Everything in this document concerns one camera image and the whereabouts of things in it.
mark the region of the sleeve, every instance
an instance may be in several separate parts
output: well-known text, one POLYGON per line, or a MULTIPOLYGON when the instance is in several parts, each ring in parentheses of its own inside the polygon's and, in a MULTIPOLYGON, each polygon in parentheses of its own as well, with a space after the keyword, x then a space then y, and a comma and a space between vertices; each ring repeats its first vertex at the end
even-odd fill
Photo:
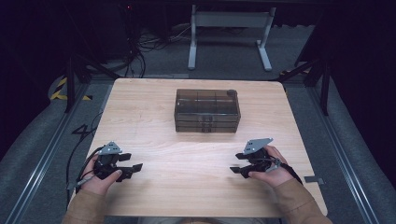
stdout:
POLYGON ((274 188, 278 206, 289 224, 332 223, 321 213, 311 193, 296 179, 274 188))
POLYGON ((105 221, 105 196, 80 190, 64 215, 63 224, 98 224, 105 221))

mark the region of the hand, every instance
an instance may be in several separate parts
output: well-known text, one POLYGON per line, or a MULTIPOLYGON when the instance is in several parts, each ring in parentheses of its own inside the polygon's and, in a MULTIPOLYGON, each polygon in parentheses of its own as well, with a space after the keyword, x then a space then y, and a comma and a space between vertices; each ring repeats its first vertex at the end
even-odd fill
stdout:
POLYGON ((98 159, 98 155, 95 155, 92 157, 92 159, 88 162, 87 167, 84 169, 84 179, 93 178, 87 182, 85 182, 82 186, 81 189, 88 190, 90 192, 100 194, 100 195, 106 195, 107 190, 110 188, 110 186, 116 182, 116 180, 121 176, 122 170, 117 170, 110 176, 108 176, 106 179, 100 179, 97 176, 94 176, 93 173, 93 166, 95 162, 98 159))
MULTIPOLYGON (((266 146, 264 147, 264 149, 267 150, 268 155, 273 156, 275 158, 279 158, 283 163, 288 164, 285 158, 283 158, 280 152, 276 149, 276 147, 266 146)), ((287 170, 285 170, 282 167, 278 167, 275 170, 270 171, 268 173, 251 171, 248 173, 248 175, 253 179, 257 179, 267 183, 272 188, 275 188, 285 183, 286 181, 294 178, 291 174, 289 174, 287 170)))

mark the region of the plastic storage container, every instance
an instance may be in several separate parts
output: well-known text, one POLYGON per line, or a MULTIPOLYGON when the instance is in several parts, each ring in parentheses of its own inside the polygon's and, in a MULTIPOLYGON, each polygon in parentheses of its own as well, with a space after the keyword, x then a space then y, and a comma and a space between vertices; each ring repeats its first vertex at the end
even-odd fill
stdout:
POLYGON ((235 133, 240 119, 234 90, 177 90, 177 132, 235 133))

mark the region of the wooden table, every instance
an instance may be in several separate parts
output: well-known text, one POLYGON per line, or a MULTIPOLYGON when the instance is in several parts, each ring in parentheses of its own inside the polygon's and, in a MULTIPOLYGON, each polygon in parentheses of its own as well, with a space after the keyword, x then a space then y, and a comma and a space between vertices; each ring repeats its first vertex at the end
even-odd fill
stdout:
MULTIPOLYGON (((262 81, 191 79, 118 79, 89 154, 115 141, 129 161, 143 163, 131 179, 115 183, 107 194, 111 216, 137 217, 281 217, 266 184, 245 179, 230 166, 246 166, 235 157, 250 139, 273 137, 290 166, 303 179, 314 175, 281 84, 262 81), (238 92, 241 119, 236 133, 177 133, 177 89, 238 92)), ((304 183, 326 215, 317 183, 304 183)))

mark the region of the person's left hand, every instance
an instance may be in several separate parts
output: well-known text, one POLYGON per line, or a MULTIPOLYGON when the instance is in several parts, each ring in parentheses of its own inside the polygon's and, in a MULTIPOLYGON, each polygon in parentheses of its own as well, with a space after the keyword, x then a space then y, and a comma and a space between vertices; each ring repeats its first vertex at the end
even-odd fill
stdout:
MULTIPOLYGON (((84 169, 84 179, 91 178, 94 173, 93 173, 93 166, 95 162, 98 159, 98 155, 95 155, 92 157, 92 159, 88 162, 87 167, 84 169)), ((81 189, 85 189, 87 191, 100 194, 100 195, 106 195, 107 190, 110 188, 110 186, 116 182, 116 180, 121 176, 122 170, 117 170, 110 176, 108 176, 106 179, 100 179, 97 176, 94 176, 91 180, 85 182, 82 186, 81 189)))

